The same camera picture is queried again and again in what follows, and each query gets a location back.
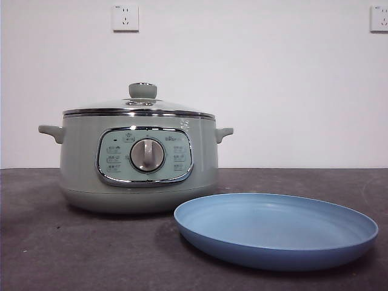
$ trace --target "electrical socket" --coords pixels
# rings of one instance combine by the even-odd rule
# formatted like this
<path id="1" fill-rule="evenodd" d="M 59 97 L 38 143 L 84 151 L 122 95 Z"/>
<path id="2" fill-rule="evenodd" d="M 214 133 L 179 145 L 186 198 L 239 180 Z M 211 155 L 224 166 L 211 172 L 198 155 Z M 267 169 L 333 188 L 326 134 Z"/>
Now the electrical socket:
<path id="1" fill-rule="evenodd" d="M 112 7 L 113 32 L 138 32 L 139 7 L 135 4 Z"/>
<path id="2" fill-rule="evenodd" d="M 370 7 L 370 31 L 388 32 L 388 5 Z"/>

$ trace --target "silver knob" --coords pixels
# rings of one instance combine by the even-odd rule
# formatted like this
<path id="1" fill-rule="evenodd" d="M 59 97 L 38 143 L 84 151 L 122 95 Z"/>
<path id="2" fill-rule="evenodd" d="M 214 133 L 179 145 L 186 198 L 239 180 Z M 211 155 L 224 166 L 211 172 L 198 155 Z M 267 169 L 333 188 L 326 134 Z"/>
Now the silver knob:
<path id="1" fill-rule="evenodd" d="M 155 99 L 157 93 L 157 86 L 150 83 L 141 82 L 129 85 L 129 95 L 131 98 Z"/>
<path id="2" fill-rule="evenodd" d="M 142 139 L 133 145 L 130 158 L 140 171 L 151 172 L 163 163 L 164 151 L 157 141 Z"/>

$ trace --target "glass lid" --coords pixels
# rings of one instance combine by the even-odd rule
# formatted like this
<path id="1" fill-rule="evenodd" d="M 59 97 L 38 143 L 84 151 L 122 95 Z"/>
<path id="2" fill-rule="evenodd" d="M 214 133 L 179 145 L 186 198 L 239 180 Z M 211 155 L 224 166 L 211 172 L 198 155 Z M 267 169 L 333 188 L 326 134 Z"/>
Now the glass lid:
<path id="1" fill-rule="evenodd" d="M 157 86 L 140 82 L 129 85 L 131 98 L 100 102 L 87 107 L 63 111 L 64 117 L 104 116 L 104 115 L 144 115 L 144 116 L 202 116 L 214 119 L 214 115 L 200 112 L 183 105 L 156 99 Z"/>

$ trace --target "chrome panel frame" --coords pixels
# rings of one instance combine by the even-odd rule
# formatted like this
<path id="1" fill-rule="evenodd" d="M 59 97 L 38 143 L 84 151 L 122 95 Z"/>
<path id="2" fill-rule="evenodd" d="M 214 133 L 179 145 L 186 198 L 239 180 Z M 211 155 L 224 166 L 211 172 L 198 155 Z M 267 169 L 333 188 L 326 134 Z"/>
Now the chrome panel frame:
<path id="1" fill-rule="evenodd" d="M 99 139 L 98 143 L 98 149 L 97 149 L 97 154 L 96 154 L 96 159 L 95 159 L 95 169 L 98 173 L 98 176 L 100 180 L 106 184 L 109 184 L 111 186 L 120 186 L 120 187 L 157 187 L 157 186 L 169 186 L 170 183 L 176 183 L 176 182 L 181 182 L 185 179 L 187 179 L 194 167 L 194 159 L 193 159 L 193 151 L 192 151 L 192 143 L 191 140 L 188 136 L 188 134 L 181 130 L 181 129 L 171 129 L 167 127 L 157 127 L 157 126 L 135 126 L 135 128 L 131 127 L 114 127 L 111 129 L 107 129 L 102 133 Z M 190 158 L 191 158 L 191 163 L 189 169 L 183 173 L 182 175 L 175 177 L 175 178 L 170 178 L 170 179 L 162 179 L 162 180 L 145 180 L 145 181 L 132 181 L 132 180 L 121 180 L 121 179 L 115 179 L 112 177 L 107 176 L 104 174 L 99 166 L 99 154 L 101 151 L 101 143 L 102 139 L 104 136 L 109 133 L 109 132 L 118 132 L 118 131 L 123 131 L 123 130 L 165 130 L 169 132 L 180 132 L 183 133 L 187 140 L 189 141 L 189 149 L 190 149 Z"/>

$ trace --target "plate rim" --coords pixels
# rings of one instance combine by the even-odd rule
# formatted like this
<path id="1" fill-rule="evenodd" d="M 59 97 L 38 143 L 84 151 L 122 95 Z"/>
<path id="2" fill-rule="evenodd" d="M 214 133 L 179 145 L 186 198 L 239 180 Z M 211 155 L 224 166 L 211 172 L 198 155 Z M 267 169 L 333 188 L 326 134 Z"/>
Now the plate rim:
<path id="1" fill-rule="evenodd" d="M 239 244 L 239 243 L 235 243 L 235 242 L 231 242 L 231 241 L 226 241 L 226 240 L 221 240 L 221 239 L 218 239 L 218 238 L 214 238 L 214 237 L 211 237 L 211 236 L 207 236 L 207 235 L 203 235 L 201 233 L 198 233 L 196 231 L 193 231 L 193 230 L 190 230 L 189 228 L 187 228 L 186 226 L 183 225 L 183 223 L 178 219 L 177 217 L 177 211 L 180 207 L 183 207 L 184 204 L 189 204 L 189 203 L 192 203 L 193 201 L 196 201 L 196 200 L 199 200 L 199 199 L 209 199 L 211 197 L 216 197 L 216 196 L 235 196 L 235 195 L 240 195 L 240 194 L 246 194 L 246 195 L 267 195 L 267 196 L 286 196 L 286 197 L 291 197 L 291 198 L 296 198 L 296 199 L 306 199 L 306 200 L 311 200 L 311 201 L 315 201 L 315 202 L 319 202 L 319 203 L 326 203 L 326 204 L 330 204 L 330 205 L 333 205 L 335 207 L 340 207 L 340 208 L 344 208 L 344 209 L 347 209 L 347 210 L 350 210 L 350 211 L 353 211 L 353 212 L 356 212 L 357 214 L 365 217 L 367 220 L 369 220 L 370 222 L 372 222 L 372 224 L 374 225 L 375 227 L 375 231 L 367 238 L 367 239 L 364 239 L 358 243 L 355 243 L 355 244 L 348 244 L 348 245 L 345 245 L 345 246 L 338 246 L 338 247 L 320 247 L 320 248 L 309 248 L 309 249 L 299 249 L 299 248 L 278 248 L 278 247 L 264 247 L 264 246 L 251 246 L 249 244 Z M 180 204 L 175 210 L 174 210 L 174 219 L 175 221 L 181 226 L 183 227 L 184 229 L 186 229 L 187 231 L 189 232 L 192 232 L 192 233 L 195 233 L 196 235 L 199 235 L 201 237 L 204 237 L 204 238 L 208 238 L 208 239 L 212 239 L 214 241 L 218 241 L 220 243 L 226 243 L 226 244 L 232 244 L 234 246 L 238 246 L 238 247 L 250 247 L 250 248 L 254 248 L 254 249 L 262 249 L 262 250 L 277 250 L 277 251 L 293 251 L 293 252 L 316 252 L 316 251 L 324 251 L 324 250 L 339 250 L 339 249 L 347 249 L 347 248 L 350 248 L 350 247 L 355 247 L 355 246 L 360 246 L 362 244 L 365 244 L 365 243 L 368 243 L 368 242 L 371 242 L 373 241 L 377 235 L 378 235 L 378 231 L 379 231 L 379 227 L 378 227 L 378 224 L 372 219 L 370 218 L 369 216 L 355 210 L 355 209 L 352 209 L 350 207 L 346 207 L 346 206 L 342 206 L 342 205 L 339 205 L 339 204 L 335 204 L 335 203 L 331 203 L 331 202 L 327 202 L 327 201 L 323 201 L 323 200 L 318 200 L 318 199 L 313 199 L 313 198 L 307 198 L 307 197 L 301 197 L 301 196 L 295 196 L 295 195 L 285 195 L 285 194 L 275 194 L 275 193 L 258 193 L 258 192 L 236 192 L 236 193 L 220 193 L 220 194 L 214 194 L 214 195 L 208 195 L 208 196 L 202 196 L 202 197 L 198 197 L 198 198 L 194 198 L 194 199 L 191 199 L 191 200 L 188 200 L 182 204 Z"/>

